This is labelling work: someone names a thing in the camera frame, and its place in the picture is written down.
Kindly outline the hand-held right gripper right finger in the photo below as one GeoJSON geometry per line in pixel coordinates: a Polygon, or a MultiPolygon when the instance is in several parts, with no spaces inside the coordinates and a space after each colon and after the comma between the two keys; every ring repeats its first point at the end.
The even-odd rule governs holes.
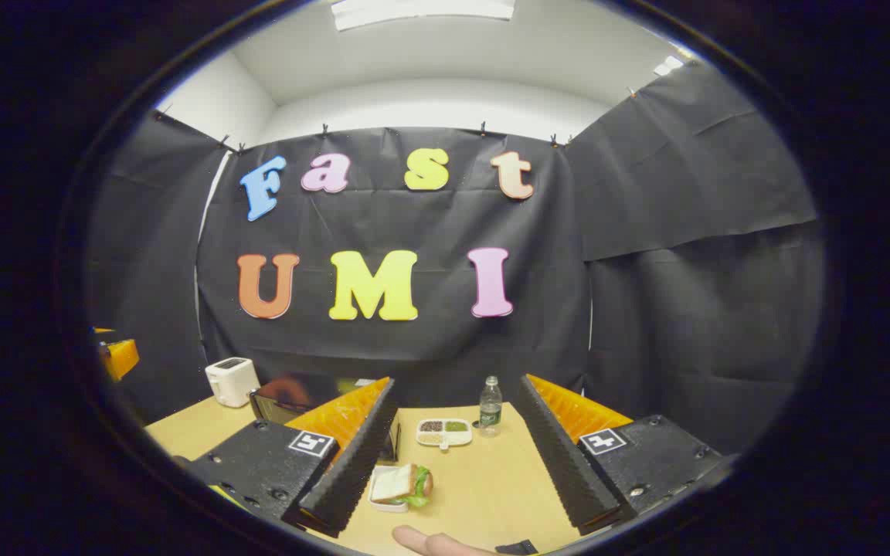
{"type": "Polygon", "coordinates": [[[727,460],[662,415],[629,419],[534,375],[517,384],[517,412],[582,535],[674,502],[727,460]]]}

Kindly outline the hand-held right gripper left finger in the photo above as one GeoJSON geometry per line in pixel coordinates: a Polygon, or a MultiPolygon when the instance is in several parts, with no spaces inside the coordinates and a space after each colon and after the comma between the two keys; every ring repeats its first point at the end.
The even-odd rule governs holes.
{"type": "Polygon", "coordinates": [[[289,422],[255,419],[187,470],[248,513],[337,536],[369,482],[398,412],[385,377],[289,422]]]}

